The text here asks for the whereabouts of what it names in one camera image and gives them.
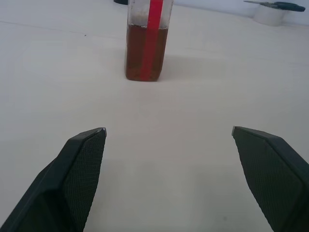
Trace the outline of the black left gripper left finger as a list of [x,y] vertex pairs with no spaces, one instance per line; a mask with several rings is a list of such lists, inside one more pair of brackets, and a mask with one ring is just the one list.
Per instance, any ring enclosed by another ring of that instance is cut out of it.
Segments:
[[1,226],[2,232],[82,232],[98,187],[106,129],[67,140],[39,172]]

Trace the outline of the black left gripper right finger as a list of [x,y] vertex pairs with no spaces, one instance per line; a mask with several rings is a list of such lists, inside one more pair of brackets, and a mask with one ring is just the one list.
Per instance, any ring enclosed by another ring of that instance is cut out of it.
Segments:
[[243,172],[275,232],[309,230],[309,165],[281,137],[234,126]]

